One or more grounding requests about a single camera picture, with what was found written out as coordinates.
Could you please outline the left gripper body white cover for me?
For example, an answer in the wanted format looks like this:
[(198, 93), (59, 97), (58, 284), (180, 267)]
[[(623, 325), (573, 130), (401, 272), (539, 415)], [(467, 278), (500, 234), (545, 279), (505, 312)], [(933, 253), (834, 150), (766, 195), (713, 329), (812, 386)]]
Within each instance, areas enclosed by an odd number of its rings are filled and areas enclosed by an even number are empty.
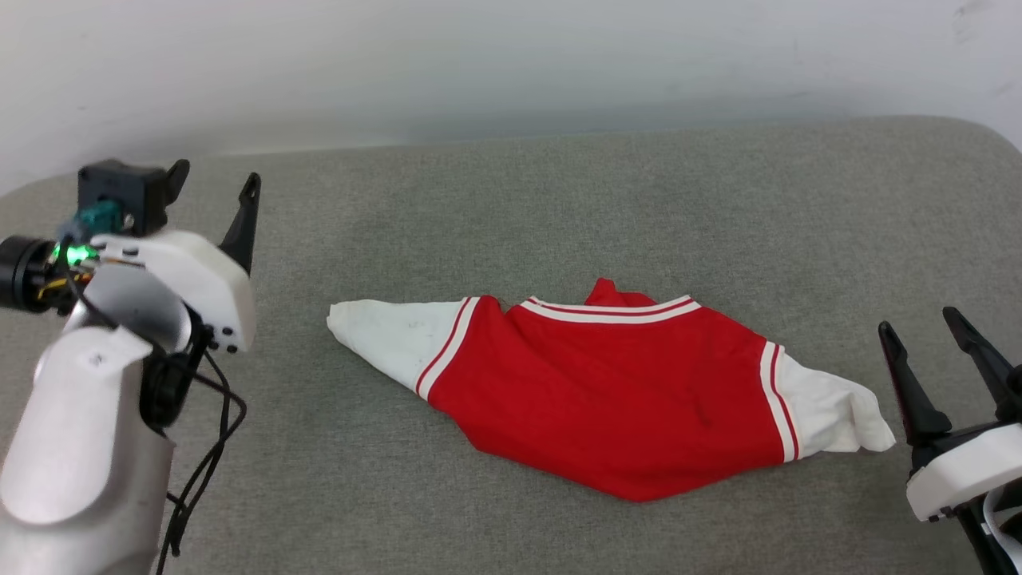
[(256, 335), (251, 277), (202, 236), (164, 230), (146, 239), (96, 236), (67, 255), (66, 285), (52, 240), (0, 240), (0, 308), (67, 316), (67, 331), (123, 327), (171, 353), (194, 343), (246, 351)]

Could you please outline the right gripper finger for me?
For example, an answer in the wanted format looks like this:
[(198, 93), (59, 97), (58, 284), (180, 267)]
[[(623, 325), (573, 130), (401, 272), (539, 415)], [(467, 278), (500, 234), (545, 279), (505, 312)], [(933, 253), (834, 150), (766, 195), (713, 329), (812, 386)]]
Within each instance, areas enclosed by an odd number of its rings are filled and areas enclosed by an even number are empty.
[(942, 316), (957, 346), (973, 360), (996, 410), (998, 422), (1022, 423), (1022, 364), (1014, 365), (956, 307), (945, 307)]
[(892, 387), (897, 396), (905, 441), (909, 446), (922, 446), (949, 434), (953, 423), (948, 415), (936, 409), (909, 365), (909, 354), (890, 323), (878, 325), (878, 336), (886, 360)]

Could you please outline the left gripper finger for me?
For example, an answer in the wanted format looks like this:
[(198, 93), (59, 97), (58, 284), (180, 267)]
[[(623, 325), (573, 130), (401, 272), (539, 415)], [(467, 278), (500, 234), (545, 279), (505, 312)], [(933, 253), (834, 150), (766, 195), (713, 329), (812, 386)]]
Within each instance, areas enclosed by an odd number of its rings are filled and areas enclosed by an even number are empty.
[(188, 174), (190, 172), (190, 161), (187, 159), (179, 159), (168, 167), (167, 174), (165, 174), (165, 181), (167, 181), (167, 190), (164, 194), (164, 206), (172, 206), (184, 187), (186, 180), (188, 179)]
[(219, 244), (219, 250), (241, 266), (246, 276), (252, 273), (260, 189), (262, 189), (262, 178), (258, 173), (249, 174), (238, 194), (238, 208), (232, 223)]

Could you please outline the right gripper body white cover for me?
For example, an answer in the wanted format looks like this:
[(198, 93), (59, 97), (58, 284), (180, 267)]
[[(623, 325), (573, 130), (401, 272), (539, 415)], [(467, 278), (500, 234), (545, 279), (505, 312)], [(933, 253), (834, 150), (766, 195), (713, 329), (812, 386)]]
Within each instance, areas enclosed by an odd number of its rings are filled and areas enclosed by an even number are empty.
[(1022, 423), (986, 430), (937, 456), (905, 483), (905, 499), (919, 521), (1022, 479)]

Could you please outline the red and white shirt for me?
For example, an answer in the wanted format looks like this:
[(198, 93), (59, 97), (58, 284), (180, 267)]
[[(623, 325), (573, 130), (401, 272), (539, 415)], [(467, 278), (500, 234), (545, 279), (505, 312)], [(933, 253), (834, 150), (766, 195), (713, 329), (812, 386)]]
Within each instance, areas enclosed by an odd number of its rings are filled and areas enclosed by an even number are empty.
[(327, 326), (479, 451), (632, 502), (897, 441), (858, 383), (689, 295), (657, 303), (606, 278), (580, 305), (356, 299)]

